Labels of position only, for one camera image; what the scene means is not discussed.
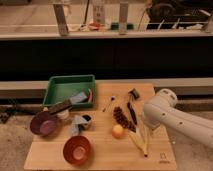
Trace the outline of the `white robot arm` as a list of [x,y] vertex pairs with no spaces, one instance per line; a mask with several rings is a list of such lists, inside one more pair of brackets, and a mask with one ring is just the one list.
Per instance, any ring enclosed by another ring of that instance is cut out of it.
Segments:
[[177,102],[172,90],[161,89],[143,105],[145,123],[152,129],[163,124],[213,149],[213,120],[177,110]]

